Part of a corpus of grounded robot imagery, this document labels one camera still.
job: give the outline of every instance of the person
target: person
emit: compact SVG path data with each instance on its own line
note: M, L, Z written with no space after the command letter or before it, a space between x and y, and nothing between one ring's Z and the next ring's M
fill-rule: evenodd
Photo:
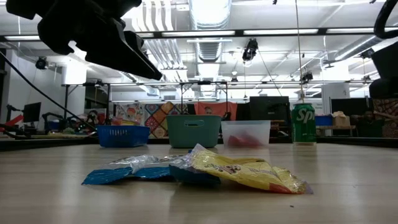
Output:
M213 114L213 110L209 106L207 106L207 107L205 107L205 114L206 115L212 115Z
M365 111L362 116L352 115L351 122L356 125L358 131L358 137L362 138L381 138L382 137L382 127L384 123L389 119L376 119L375 114L371 110Z

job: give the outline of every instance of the black monitor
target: black monitor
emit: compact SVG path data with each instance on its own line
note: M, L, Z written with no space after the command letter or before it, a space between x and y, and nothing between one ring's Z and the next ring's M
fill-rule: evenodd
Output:
M288 96L251 96L252 120L289 120L290 103Z
M25 105L24 107L24 123L31 123L39 121L40 119L40 107L42 103L32 103L29 105Z

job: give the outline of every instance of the can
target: can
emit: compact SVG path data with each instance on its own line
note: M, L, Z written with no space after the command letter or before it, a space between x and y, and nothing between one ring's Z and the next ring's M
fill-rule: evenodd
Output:
M293 142L316 142L315 109L311 103L298 103L292 110Z

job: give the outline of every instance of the chip bag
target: chip bag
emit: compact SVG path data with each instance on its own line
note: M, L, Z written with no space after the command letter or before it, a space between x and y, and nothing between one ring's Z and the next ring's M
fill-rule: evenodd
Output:
M312 194L305 181L289 170L271 167L264 159L231 159L197 144L191 153L193 168L257 189L283 194Z

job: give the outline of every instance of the ceiling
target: ceiling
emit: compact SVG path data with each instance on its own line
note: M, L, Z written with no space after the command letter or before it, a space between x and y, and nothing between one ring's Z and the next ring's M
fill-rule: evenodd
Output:
M279 0L274 6L272 0L239 0L233 1L229 29L280 29L297 27L296 11L294 0ZM377 15L383 5L383 1L376 1L369 4L369 1L346 0L345 5L339 6L339 0L299 0L298 19L300 28L311 27L372 27ZM172 1L172 23L175 30L190 30L189 11L180 10L187 7L187 1ZM387 25L393 26L398 22L398 9L394 9ZM131 20L125 19L127 30L133 30ZM36 16L30 21L24 18L18 19L17 16L8 14L4 6L0 6L0 35L15 34L36 34L37 23L40 17ZM356 40L362 38L360 35L329 35L324 36L305 36L300 37L300 49L297 37L258 37L259 51L261 57L257 55L250 67L244 67L241 60L242 50L248 42L246 37L231 38L232 42L225 43L221 56L219 80L230 79L232 71L237 71L239 81L246 78L250 81L260 81L269 79L267 69L273 74L276 80L299 80L297 70L301 64L313 60L317 54L322 52L337 52L350 46ZM381 49L398 39L386 40L374 47L375 50ZM187 43L187 39L177 39L179 52L183 63L187 67L187 77L198 78L197 57L193 44ZM60 56L53 53L45 44L41 42L21 42L20 50L28 56L47 56L49 61L63 65L69 57ZM375 71L372 61L362 60L361 58L350 58L345 63L349 66L351 79L360 80L364 74ZM110 68L97 65L90 65L88 78L101 78L108 82L120 82L120 73ZM308 68L313 72L315 79L319 79L322 71L321 65Z

